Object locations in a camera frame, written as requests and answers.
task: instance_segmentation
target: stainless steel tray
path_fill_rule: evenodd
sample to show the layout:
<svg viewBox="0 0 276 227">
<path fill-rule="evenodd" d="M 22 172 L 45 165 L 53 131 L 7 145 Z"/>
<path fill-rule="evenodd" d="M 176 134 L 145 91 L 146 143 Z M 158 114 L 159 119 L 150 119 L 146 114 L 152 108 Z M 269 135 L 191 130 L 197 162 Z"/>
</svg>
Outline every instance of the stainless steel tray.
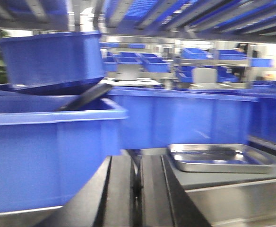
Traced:
<svg viewBox="0 0 276 227">
<path fill-rule="evenodd" d="M 258 149 L 243 144 L 171 144 L 170 154 L 185 172 L 269 173 L 275 166 Z"/>
</svg>

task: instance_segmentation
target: blue crate rim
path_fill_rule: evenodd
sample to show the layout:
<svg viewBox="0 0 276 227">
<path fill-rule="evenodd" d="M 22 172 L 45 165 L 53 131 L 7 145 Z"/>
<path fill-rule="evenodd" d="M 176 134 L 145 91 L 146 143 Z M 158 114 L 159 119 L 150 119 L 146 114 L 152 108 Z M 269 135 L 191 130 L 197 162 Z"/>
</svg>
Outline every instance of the blue crate rim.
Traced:
<svg viewBox="0 0 276 227">
<path fill-rule="evenodd" d="M 150 62 L 149 61 L 149 59 L 160 59 L 160 60 L 162 60 L 163 62 Z M 168 62 L 165 62 L 163 59 L 161 59 L 161 58 L 148 58 L 148 57 L 145 57 L 145 58 L 143 58 L 143 60 L 144 60 L 144 62 L 146 63 L 146 64 L 149 64 L 149 65 L 169 65 L 169 63 Z"/>
<path fill-rule="evenodd" d="M 47 97 L 64 97 L 64 96 L 43 96 Z M 95 120 L 117 120 L 127 118 L 127 110 L 116 104 L 114 101 L 103 98 L 102 102 L 111 106 L 109 110 L 80 110 L 80 111 L 64 111 L 64 112 L 31 112 L 31 113 L 0 113 L 0 126 L 2 125 L 21 125 L 21 124 L 46 124 L 60 122 L 81 122 Z"/>
<path fill-rule="evenodd" d="M 17 42 L 17 41 L 30 41 L 36 39 L 47 39 L 47 38 L 57 38 L 57 37 L 73 37 L 73 36 L 95 36 L 97 38 L 101 37 L 101 33 L 99 31 L 91 31 L 91 32 L 61 32 L 61 33 L 53 33 L 53 34 L 41 34 L 41 35 L 33 35 L 33 36 L 24 36 L 24 37 L 11 37 L 11 38 L 2 38 L 0 39 L 0 44 L 8 43 L 8 42 Z"/>
<path fill-rule="evenodd" d="M 151 88 L 123 88 L 115 87 L 111 90 L 109 95 L 115 96 L 149 96 L 149 97 L 171 97 L 171 98 L 196 98 L 196 99 L 215 99 L 215 100 L 233 100 L 233 101 L 247 101 L 258 102 L 257 97 L 252 96 L 234 96 L 234 95 L 220 95 L 220 94 L 200 94 L 172 90 L 158 90 Z"/>
</svg>

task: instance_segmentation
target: metal shelf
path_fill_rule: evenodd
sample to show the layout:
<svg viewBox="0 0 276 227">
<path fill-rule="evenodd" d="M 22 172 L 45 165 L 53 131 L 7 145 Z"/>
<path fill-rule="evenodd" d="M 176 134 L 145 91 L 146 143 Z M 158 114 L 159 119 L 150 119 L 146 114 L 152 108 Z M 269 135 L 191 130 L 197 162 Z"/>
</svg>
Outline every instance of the metal shelf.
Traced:
<svg viewBox="0 0 276 227">
<path fill-rule="evenodd" d="M 13 11 L 11 2 L 0 0 L 0 28 L 79 31 L 82 12 L 93 7 L 92 29 L 129 36 L 133 43 L 172 44 L 174 39 L 276 43 L 275 0 L 109 0 L 105 6 L 104 0 L 65 0 L 63 14 L 51 13 L 45 1 L 25 0 L 29 17 Z"/>
<path fill-rule="evenodd" d="M 107 78 L 115 78 L 117 72 L 107 72 Z M 175 79 L 173 72 L 140 72 L 141 78 L 149 79 Z"/>
<path fill-rule="evenodd" d="M 264 147 L 267 147 L 267 148 L 270 148 L 270 149 L 276 151 L 276 144 L 273 143 L 273 142 L 270 142 L 270 141 L 267 141 L 267 140 L 262 140 L 260 138 L 254 137 L 254 136 L 249 136 L 248 139 L 249 139 L 250 142 L 257 143 L 261 146 L 264 146 Z"/>
<path fill-rule="evenodd" d="M 249 60 L 218 60 L 218 59 L 180 59 L 179 65 L 213 65 L 248 67 Z"/>
<path fill-rule="evenodd" d="M 139 11 L 137 1 L 111 2 L 125 4 L 132 11 L 136 7 Z M 111 15 L 103 16 L 100 30 L 111 35 L 276 43 L 276 1 L 273 0 L 199 0 L 191 3 L 162 0 L 150 4 L 144 15 L 138 16 L 136 12 L 130 17 L 131 10 L 126 12 L 109 5 L 106 12 Z"/>
</svg>

